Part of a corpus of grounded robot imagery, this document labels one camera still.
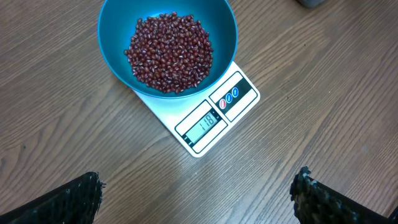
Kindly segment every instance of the pile of red beans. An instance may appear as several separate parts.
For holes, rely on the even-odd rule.
[[[173,12],[138,19],[124,54],[138,81],[163,93],[178,94],[196,88],[209,75],[213,51],[200,21]]]

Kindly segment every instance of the teal plastic bowl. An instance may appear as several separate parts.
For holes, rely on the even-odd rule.
[[[192,14],[194,20],[201,20],[215,50],[210,75],[196,88],[179,94],[162,93],[137,81],[124,55],[135,34],[138,18],[172,12],[179,16]],[[127,86],[158,98],[182,98],[206,90],[224,75],[238,48],[238,27],[231,6],[225,0],[106,0],[98,19],[98,42],[106,63]]]

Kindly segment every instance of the bowl rim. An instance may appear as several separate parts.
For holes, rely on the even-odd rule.
[[[200,90],[200,91],[196,91],[196,92],[194,92],[194,93],[192,93],[192,94],[185,95],[185,96],[178,96],[178,95],[177,95],[177,96],[156,96],[156,95],[147,93],[147,92],[145,92],[145,91],[138,90],[138,89],[132,87],[127,81],[125,81],[123,78],[121,78],[121,77],[118,75],[118,73],[116,73],[116,71],[113,70],[113,67],[109,64],[108,60],[107,60],[106,57],[105,57],[104,51],[103,51],[103,49],[102,49],[102,43],[101,43],[101,38],[100,38],[100,24],[101,24],[101,16],[102,16],[102,13],[103,13],[103,11],[104,11],[104,8],[105,8],[105,5],[106,5],[107,2],[108,2],[108,0],[105,0],[104,4],[103,4],[102,7],[101,7],[101,11],[99,12],[99,15],[98,15],[98,21],[97,21],[97,23],[98,23],[98,24],[97,24],[97,38],[98,38],[99,49],[101,50],[101,54],[102,54],[102,57],[104,58],[105,63],[107,64],[107,66],[109,67],[109,69],[112,71],[112,73],[113,73],[120,81],[122,81],[125,85],[127,85],[129,88],[131,88],[131,89],[134,90],[134,91],[137,91],[137,92],[142,93],[142,94],[147,95],[147,96],[151,96],[151,97],[154,97],[154,98],[161,98],[161,99],[181,99],[181,98],[190,97],[190,96],[193,96],[193,95],[196,95],[196,94],[199,94],[199,93],[202,93],[202,92],[206,91],[207,89],[209,89],[210,87],[212,87],[215,83],[217,83],[217,82],[224,76],[224,74],[226,73],[226,71],[228,71],[228,69],[230,68],[232,62],[233,62],[234,59],[235,59],[236,52],[237,52],[237,50],[238,50],[238,43],[239,43],[238,23],[236,22],[235,14],[234,14],[234,11],[232,10],[231,5],[228,3],[227,0],[224,0],[225,4],[228,6],[228,9],[229,9],[230,13],[232,14],[232,18],[234,19],[235,31],[236,31],[236,41],[235,41],[234,53],[233,53],[233,55],[232,55],[231,61],[229,62],[229,65],[226,67],[226,69],[224,70],[224,72],[223,72],[213,83],[211,83],[210,85],[208,85],[206,88],[204,88],[204,89],[202,89],[202,90]]]

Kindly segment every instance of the wooden table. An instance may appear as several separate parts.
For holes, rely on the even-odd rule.
[[[89,170],[108,183],[95,223],[298,223],[302,166],[398,205],[398,1],[230,1],[262,98],[201,159],[106,66],[102,3],[0,1],[0,213]]]

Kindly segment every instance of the kitchen scale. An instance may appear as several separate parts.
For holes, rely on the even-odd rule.
[[[193,96],[136,94],[194,157],[208,152],[260,100],[259,91],[234,62],[217,83]]]

